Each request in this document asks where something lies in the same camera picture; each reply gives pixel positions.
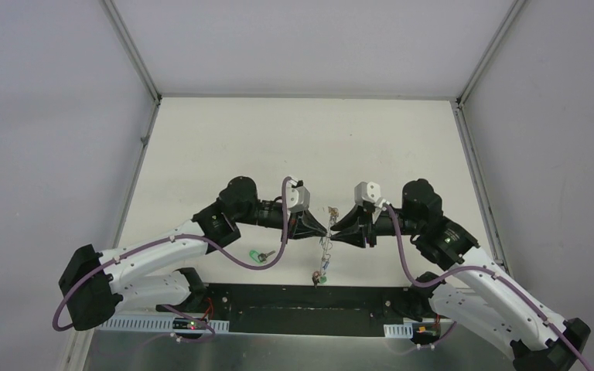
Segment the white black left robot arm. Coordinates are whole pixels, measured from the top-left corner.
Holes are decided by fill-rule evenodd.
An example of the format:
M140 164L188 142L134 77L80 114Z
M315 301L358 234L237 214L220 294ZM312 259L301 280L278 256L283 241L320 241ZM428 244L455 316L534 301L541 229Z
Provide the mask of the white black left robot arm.
M191 267L169 274L159 270L183 260L219 252L248 270L275 266L290 240L324 237L327 229L309 211L310 193L301 181L286 177L277 199L262 200L253 179L237 176L213 203L170 231L137 245L98 251L87 244L73 252L59 279L63 295L52 327L86 331L120 311L168 305L196 312L205 302L198 273ZM281 245L271 261L254 266L225 248L241 238L246 224L280 230Z

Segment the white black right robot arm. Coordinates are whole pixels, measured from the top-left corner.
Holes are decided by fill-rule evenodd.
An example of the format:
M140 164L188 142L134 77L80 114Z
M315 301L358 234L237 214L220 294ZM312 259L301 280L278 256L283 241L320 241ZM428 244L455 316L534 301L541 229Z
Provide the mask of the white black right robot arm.
M359 183L354 202L332 226L332 239L365 248L393 236L409 281L408 307L417 317L432 313L469 329L517 370L568 370L576 362L590 369L582 354L590 327L564 318L519 285L445 216L442 198L427 180L406 183L399 207L374 182Z

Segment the black robot base mount plate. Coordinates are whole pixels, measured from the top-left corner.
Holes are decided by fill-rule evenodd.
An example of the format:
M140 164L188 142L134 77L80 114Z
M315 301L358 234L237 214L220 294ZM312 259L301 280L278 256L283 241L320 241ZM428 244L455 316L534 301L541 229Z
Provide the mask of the black robot base mount plate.
M187 313L212 308L230 332L379 337L385 325L436 317L423 291L396 287L208 284Z

